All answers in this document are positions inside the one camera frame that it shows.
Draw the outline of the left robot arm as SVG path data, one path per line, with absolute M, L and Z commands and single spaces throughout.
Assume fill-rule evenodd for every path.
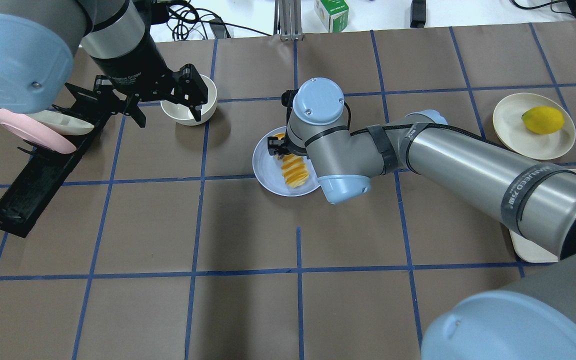
M 138 105 L 169 101 L 201 121 L 208 87 L 193 64 L 171 70 L 150 29 L 185 0 L 0 0 L 0 109 L 48 109 L 73 72 L 78 48 L 102 71 L 90 101 L 107 113 L 146 117 Z

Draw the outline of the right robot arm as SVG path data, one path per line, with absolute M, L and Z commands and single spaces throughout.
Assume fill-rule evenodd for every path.
M 423 360 L 576 360 L 576 173 L 450 126 L 438 111 L 349 132 L 345 97 L 317 77 L 281 96 L 282 140 L 270 155 L 310 158 L 331 204 L 400 168 L 450 190 L 557 256 L 534 276 L 460 301 L 423 335 Z

